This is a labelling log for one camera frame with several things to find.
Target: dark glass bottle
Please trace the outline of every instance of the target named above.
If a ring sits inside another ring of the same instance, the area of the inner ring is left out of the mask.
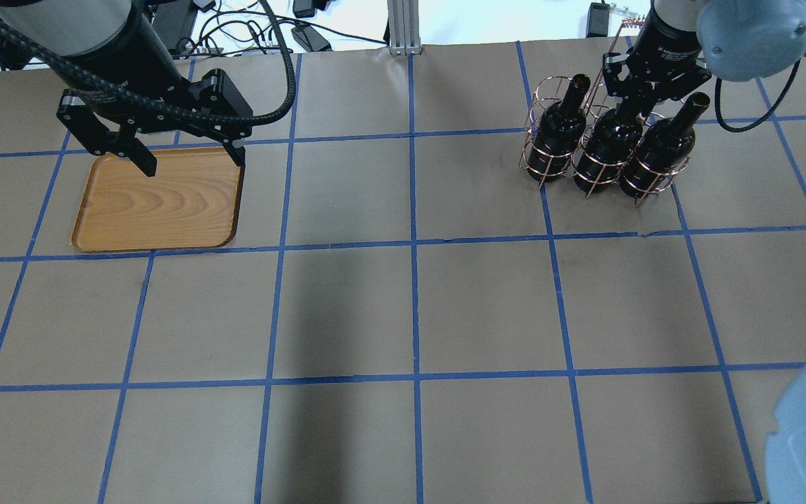
[[[639,142],[636,156],[621,172],[618,180],[621,191],[629,197],[639,198],[657,188],[666,176],[659,174],[670,172],[692,152],[695,146],[692,125],[710,104],[711,99],[706,94],[694,93],[677,115],[652,125]]]
[[[620,167],[605,165],[618,165],[630,159],[642,137],[640,109],[642,98],[630,97],[602,114],[595,122],[593,133],[574,169],[574,183],[580,190],[586,194],[601,193],[607,188],[608,182],[617,178]]]
[[[550,105],[543,112],[534,137],[533,147],[528,156],[528,173],[536,181],[543,181],[543,175],[556,175],[563,172],[568,157],[556,157],[573,153],[580,137],[586,131],[586,114],[580,108],[591,82],[585,74],[578,73],[568,85],[564,99]],[[556,179],[547,176],[546,182]]]

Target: metal post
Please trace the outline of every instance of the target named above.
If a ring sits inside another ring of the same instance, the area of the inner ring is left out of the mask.
[[[388,0],[390,54],[422,54],[418,35],[418,0]]]

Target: wooden tray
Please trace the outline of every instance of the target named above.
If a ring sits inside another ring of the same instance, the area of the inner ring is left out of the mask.
[[[71,245],[80,252],[197,249],[236,232],[243,169],[221,147],[154,150],[157,176],[106,154],[92,163]]]

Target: brown wooden board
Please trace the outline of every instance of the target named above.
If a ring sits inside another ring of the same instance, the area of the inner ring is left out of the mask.
[[[80,252],[197,249],[236,232],[243,169],[221,147],[154,150],[157,175],[106,154],[92,163],[71,245]]]

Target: power cord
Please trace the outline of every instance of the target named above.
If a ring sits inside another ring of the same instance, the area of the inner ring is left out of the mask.
[[[278,20],[276,20],[275,13],[273,13],[271,7],[269,7],[269,3],[266,0],[260,0],[260,5],[263,6],[263,10],[266,11],[265,15],[269,17],[269,22],[273,25],[277,25]],[[237,117],[237,115],[205,114],[199,111],[189,111],[189,109],[186,108],[169,105],[166,102],[157,101],[156,99],[148,98],[136,92],[131,92],[131,90],[96,76],[95,73],[77,66],[77,64],[71,63],[64,57],[61,57],[61,55],[44,48],[26,35],[6,25],[1,19],[0,36],[20,48],[28,50],[31,54],[47,63],[52,69],[68,74],[68,76],[73,77],[73,79],[89,86],[93,90],[109,92],[131,105],[138,106],[141,109],[147,109],[147,111],[158,112],[167,118],[183,123],[198,125],[237,125],[237,127],[253,127],[253,125],[271,124],[285,117],[285,114],[288,114],[288,111],[290,111],[294,103],[295,95],[297,94],[295,92],[297,84],[295,84],[294,66],[291,63],[291,56],[287,51],[288,46],[285,44],[285,38],[282,36],[281,31],[277,31],[276,37],[278,39],[278,46],[282,49],[282,61],[285,64],[285,80],[288,84],[285,100],[275,111],[262,115],[254,115],[249,118],[240,118]]]
[[[752,129],[759,127],[759,125],[767,122],[767,119],[770,119],[770,117],[773,116],[774,112],[777,111],[779,105],[783,102],[783,99],[786,98],[786,95],[792,88],[792,83],[798,74],[799,67],[800,60],[798,60],[792,67],[792,73],[789,74],[789,80],[786,82],[786,87],[783,88],[783,92],[780,93],[779,98],[775,100],[773,106],[770,107],[770,110],[767,111],[762,118],[759,118],[757,121],[749,125],[745,125],[745,127],[733,127],[732,125],[726,124],[726,121],[723,120],[723,113],[720,111],[720,87],[723,85],[723,79],[717,77],[717,82],[714,84],[714,114],[717,115],[717,124],[720,124],[720,127],[726,129],[726,131],[729,131],[730,133],[745,133],[746,131],[751,131]]]

